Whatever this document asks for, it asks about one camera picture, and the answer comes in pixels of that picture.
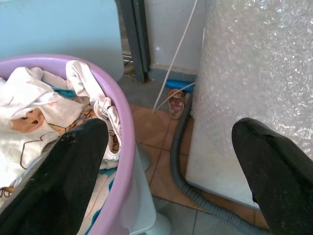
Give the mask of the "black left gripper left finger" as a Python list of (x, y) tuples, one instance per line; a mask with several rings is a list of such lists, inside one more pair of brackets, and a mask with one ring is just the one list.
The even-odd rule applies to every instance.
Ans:
[(1, 234), (77, 234), (108, 141), (107, 124), (97, 118), (63, 134), (0, 211)]

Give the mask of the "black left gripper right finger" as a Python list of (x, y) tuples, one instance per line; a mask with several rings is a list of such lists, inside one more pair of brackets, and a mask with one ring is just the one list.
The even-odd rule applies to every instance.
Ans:
[(290, 139), (243, 118), (231, 132), (252, 198), (274, 235), (313, 233), (313, 162)]

